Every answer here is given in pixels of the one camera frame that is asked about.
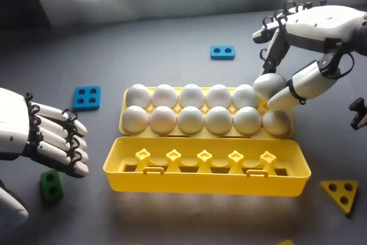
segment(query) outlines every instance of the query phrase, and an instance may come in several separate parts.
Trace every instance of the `gray table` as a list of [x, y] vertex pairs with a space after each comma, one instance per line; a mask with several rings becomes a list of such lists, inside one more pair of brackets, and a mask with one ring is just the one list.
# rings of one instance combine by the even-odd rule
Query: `gray table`
[[[30, 217], [7, 244], [365, 244], [367, 128], [354, 131], [348, 105], [367, 98], [367, 58], [355, 54], [348, 77], [294, 109], [294, 139], [312, 177], [295, 198], [118, 193], [102, 166], [113, 141], [123, 92], [130, 85], [252, 84], [261, 66], [251, 34], [270, 13], [134, 22], [90, 29], [1, 35], [0, 86], [35, 101], [71, 107], [73, 90], [100, 85], [101, 108], [81, 112], [88, 129], [90, 175], [61, 174], [65, 197], [44, 206], [39, 177], [48, 168], [26, 158], [0, 162], [0, 177], [28, 205]], [[233, 61], [213, 61], [211, 45], [234, 45]], [[291, 48], [278, 72], [292, 73], [320, 54]], [[349, 66], [348, 59], [341, 69]], [[319, 188], [322, 180], [356, 179], [359, 197], [345, 217]]]

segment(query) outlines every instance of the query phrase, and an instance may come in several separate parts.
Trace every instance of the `robotic hand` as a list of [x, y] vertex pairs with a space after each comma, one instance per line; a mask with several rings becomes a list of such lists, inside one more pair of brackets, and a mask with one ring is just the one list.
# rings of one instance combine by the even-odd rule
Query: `robotic hand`
[[[260, 75], [275, 73], [290, 46], [323, 53], [320, 60], [297, 71], [286, 87], [268, 100], [271, 110], [288, 110], [319, 96], [347, 75], [354, 66], [351, 52], [367, 56], [367, 13], [344, 6], [326, 6], [326, 0], [321, 0], [319, 7], [313, 7], [311, 2], [296, 5], [287, 1], [283, 10], [263, 19], [262, 28], [252, 38], [258, 44], [270, 41], [269, 47], [260, 51], [264, 60]], [[345, 54], [352, 59], [352, 66], [341, 73], [338, 66]]]
[[[26, 97], [0, 88], [0, 160], [19, 156], [55, 168], [76, 178], [88, 175], [87, 129], [77, 115], [31, 102]], [[28, 218], [22, 201], [0, 181], [0, 224], [12, 226]]]

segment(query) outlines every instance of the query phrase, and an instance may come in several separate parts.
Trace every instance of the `blue rectangular block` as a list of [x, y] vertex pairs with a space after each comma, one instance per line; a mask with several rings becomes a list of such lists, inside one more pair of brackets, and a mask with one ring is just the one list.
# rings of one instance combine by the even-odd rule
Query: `blue rectangular block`
[[77, 87], [74, 92], [73, 109], [75, 111], [97, 110], [101, 102], [99, 86]]
[[210, 58], [212, 60], [233, 60], [235, 58], [235, 47], [212, 46], [210, 47]]

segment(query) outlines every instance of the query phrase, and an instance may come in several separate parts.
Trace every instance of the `yellow egg carton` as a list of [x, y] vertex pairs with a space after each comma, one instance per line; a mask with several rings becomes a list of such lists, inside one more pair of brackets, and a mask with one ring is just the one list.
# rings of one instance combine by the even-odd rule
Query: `yellow egg carton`
[[[149, 92], [151, 93], [151, 95], [153, 94], [155, 87], [148, 87]], [[181, 93], [181, 90], [183, 88], [182, 87], [174, 87], [174, 90], [176, 92], [177, 95], [179, 95]], [[206, 96], [206, 94], [209, 92], [210, 87], [201, 87], [202, 92], [204, 94], [204, 96]], [[233, 93], [235, 92], [236, 87], [228, 87], [229, 92], [231, 93], [231, 95], [233, 95]], [[160, 136], [160, 134], [154, 132], [150, 126], [147, 126], [146, 129], [144, 129], [143, 131], [141, 131], [140, 133], [129, 133], [128, 131], [126, 131], [122, 125], [122, 114], [125, 111], [125, 109], [127, 108], [126, 105], [126, 93], [127, 90], [124, 93], [124, 98], [123, 98], [123, 103], [122, 103], [122, 109], [121, 109], [121, 115], [120, 115], [120, 122], [119, 122], [119, 130], [122, 134], [125, 135], [134, 135], [134, 136], [143, 136], [143, 137], [157, 137]], [[154, 105], [152, 103], [150, 103], [146, 108], [145, 111], [148, 113], [148, 115], [150, 116], [150, 114], [152, 113], [152, 111], [155, 109]], [[178, 114], [180, 113], [180, 111], [183, 109], [182, 106], [179, 105], [179, 103], [177, 103], [172, 110], [175, 112], [176, 117], [178, 117]], [[204, 117], [206, 116], [206, 114], [208, 113], [208, 111], [210, 110], [210, 108], [208, 107], [208, 105], [206, 105], [206, 103], [204, 103], [204, 105], [202, 107], [199, 108], [201, 110], [201, 112], [203, 113]], [[236, 108], [233, 103], [231, 103], [231, 105], [227, 108], [228, 111], [231, 113], [232, 117], [234, 118], [237, 111], [239, 110], [238, 108]], [[267, 102], [265, 100], [259, 99], [259, 105], [257, 106], [257, 110], [260, 113], [261, 117], [269, 110], [267, 107]], [[178, 126], [176, 125], [176, 127], [169, 133], [165, 134], [164, 136], [171, 136], [171, 137], [182, 137], [182, 136], [186, 136], [186, 137], [242, 137], [242, 138], [290, 138], [291, 136], [293, 136], [294, 134], [294, 123], [293, 123], [293, 118], [292, 118], [292, 113], [291, 111], [287, 111], [290, 119], [291, 119], [291, 128], [289, 130], [289, 132], [285, 133], [284, 135], [281, 136], [275, 136], [275, 135], [271, 135], [269, 133], [267, 133], [265, 131], [265, 129], [262, 127], [257, 133], [254, 133], [252, 135], [245, 135], [239, 131], [237, 131], [235, 129], [235, 127], [232, 125], [232, 128], [225, 134], [214, 134], [211, 133], [205, 126], [204, 128], [199, 131], [198, 133], [195, 134], [187, 134], [184, 133], [183, 131], [181, 131]]]
[[311, 176], [287, 139], [121, 137], [103, 170], [119, 192], [298, 196]]

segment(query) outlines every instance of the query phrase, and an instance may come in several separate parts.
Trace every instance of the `white egg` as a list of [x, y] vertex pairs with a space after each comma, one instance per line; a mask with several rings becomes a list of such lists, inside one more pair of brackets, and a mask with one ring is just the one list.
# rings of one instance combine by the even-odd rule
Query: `white egg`
[[284, 111], [268, 111], [263, 116], [263, 127], [272, 135], [283, 135], [291, 128], [291, 119]]
[[187, 106], [178, 114], [177, 126], [185, 133], [199, 132], [204, 127], [204, 116], [198, 108]]
[[146, 108], [151, 102], [151, 95], [143, 84], [134, 84], [126, 92], [127, 106], [140, 106]]
[[196, 84], [185, 85], [178, 97], [178, 102], [182, 107], [194, 106], [200, 108], [204, 101], [204, 94]]
[[206, 94], [205, 101], [210, 108], [216, 106], [228, 108], [231, 105], [232, 95], [226, 86], [216, 84]]
[[172, 86], [161, 84], [154, 90], [151, 101], [156, 107], [168, 106], [172, 108], [177, 104], [178, 98]]
[[226, 133], [232, 127], [231, 113], [222, 106], [213, 107], [205, 117], [205, 126], [210, 132]]
[[158, 133], [168, 133], [176, 126], [176, 115], [167, 106], [158, 106], [150, 114], [150, 127]]
[[257, 98], [251, 85], [242, 84], [238, 86], [233, 93], [232, 101], [235, 107], [241, 109], [245, 106], [251, 106], [256, 108], [259, 104], [259, 99]]
[[140, 106], [129, 106], [122, 113], [122, 126], [131, 133], [143, 131], [149, 123], [147, 112]]
[[261, 116], [253, 107], [243, 107], [236, 113], [233, 126], [243, 134], [254, 134], [261, 128]]
[[282, 90], [287, 84], [286, 79], [275, 73], [261, 75], [253, 83], [255, 94], [264, 100], [268, 100]]

